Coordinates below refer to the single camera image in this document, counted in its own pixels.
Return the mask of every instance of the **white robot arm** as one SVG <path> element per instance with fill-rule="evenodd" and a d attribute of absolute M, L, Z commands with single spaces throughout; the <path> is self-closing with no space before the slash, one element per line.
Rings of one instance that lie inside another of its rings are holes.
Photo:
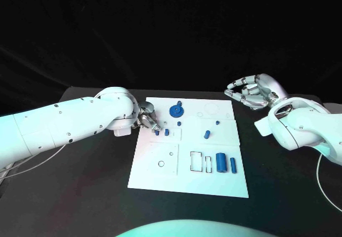
<path fill-rule="evenodd" d="M 121 87 L 104 89 L 96 98 L 83 97 L 0 117 L 0 168 L 106 128 L 124 136 L 139 126 L 160 130 L 155 108 L 149 102 L 139 104 Z"/>
<path fill-rule="evenodd" d="M 243 93 L 233 91 L 238 85 Z M 342 114 L 332 115 L 312 100 L 290 98 L 279 82 L 267 74 L 241 78 L 228 85 L 225 94 L 253 110 L 272 108 L 269 116 L 254 124 L 263 136 L 270 134 L 290 151 L 309 146 L 342 165 Z"/>

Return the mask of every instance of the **table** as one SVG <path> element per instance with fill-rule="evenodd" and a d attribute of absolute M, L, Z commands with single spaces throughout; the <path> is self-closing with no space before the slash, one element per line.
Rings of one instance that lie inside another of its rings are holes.
<path fill-rule="evenodd" d="M 71 87 L 61 101 L 96 96 L 100 88 Z M 130 90 L 146 97 L 230 98 L 224 92 Z M 319 98 L 303 96 L 318 102 Z M 139 129 L 114 137 L 106 130 L 65 146 L 33 171 L 10 178 L 0 199 L 2 236 L 113 237 L 153 222 L 199 219 L 237 224 L 279 236 L 336 236 L 342 213 L 316 183 L 319 152 L 309 147 L 287 151 L 273 136 L 261 137 L 254 121 L 267 109 L 251 111 L 233 101 L 250 198 L 129 189 L 127 182 Z M 19 168 L 32 167 L 57 151 L 39 154 Z M 342 167 L 322 159 L 321 182 L 342 206 Z"/>

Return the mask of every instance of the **black backdrop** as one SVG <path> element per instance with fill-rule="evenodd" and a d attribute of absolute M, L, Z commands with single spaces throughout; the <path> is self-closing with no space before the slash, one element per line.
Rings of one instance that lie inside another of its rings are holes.
<path fill-rule="evenodd" d="M 267 73 L 341 103 L 336 5 L 160 0 L 0 1 L 2 115 L 70 86 L 224 91 Z"/>

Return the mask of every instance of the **cable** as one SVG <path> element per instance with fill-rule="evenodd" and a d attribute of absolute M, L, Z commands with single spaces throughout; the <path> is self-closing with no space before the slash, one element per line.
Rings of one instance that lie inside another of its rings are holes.
<path fill-rule="evenodd" d="M 319 164 L 321 164 L 321 159 L 322 159 L 322 154 L 321 154 L 321 156 L 319 156 L 318 169 L 316 169 L 318 183 L 319 183 Z M 325 197 L 326 197 L 329 203 L 331 203 L 331 204 L 334 205 L 334 207 L 342 212 L 342 210 L 338 208 L 338 206 L 334 204 L 334 202 L 332 202 L 331 199 L 328 198 L 328 196 L 326 196 L 326 194 L 325 194 L 325 191 L 324 191 L 324 189 L 322 189 L 321 183 L 319 183 L 319 189 L 321 189 L 321 191 L 322 191 L 322 193 L 324 193 L 324 195 L 325 195 Z"/>
<path fill-rule="evenodd" d="M 18 165 L 15 165 L 12 168 L 5 169 L 0 171 L 0 173 L 10 171 L 12 169 L 15 169 L 16 167 L 19 167 L 25 162 L 28 162 L 36 155 L 31 156 L 22 163 L 19 163 Z"/>
<path fill-rule="evenodd" d="M 67 145 L 64 145 L 64 146 L 61 147 L 61 149 L 57 151 L 57 153 L 55 153 L 42 163 L 39 163 L 36 166 L 33 166 L 32 168 L 26 169 L 25 171 L 22 171 L 22 172 L 19 172 L 19 173 L 16 173 L 16 174 L 12 174 L 10 176 L 6 176 L 6 177 L 0 178 L 0 180 L 2 180 L 2 179 L 6 179 L 6 178 L 9 178 L 9 177 L 13 177 L 13 176 L 16 176 L 18 174 L 22 174 L 22 173 L 25 173 L 26 171 L 35 169 L 41 164 L 44 164 L 44 163 L 59 153 L 59 151 L 64 149 L 65 146 L 67 146 Z"/>

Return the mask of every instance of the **white board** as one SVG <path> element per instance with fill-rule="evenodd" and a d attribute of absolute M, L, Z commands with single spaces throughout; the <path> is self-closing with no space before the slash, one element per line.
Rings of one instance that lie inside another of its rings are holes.
<path fill-rule="evenodd" d="M 231 101 L 153 97 L 146 101 L 155 105 L 163 129 L 156 136 L 150 129 L 140 128 L 129 188 L 248 198 Z M 169 110 L 178 101 L 184 115 L 173 118 Z M 207 130 L 211 131 L 208 139 L 204 138 Z M 217 153 L 227 155 L 227 173 L 217 171 Z M 231 157 L 235 158 L 235 174 Z"/>

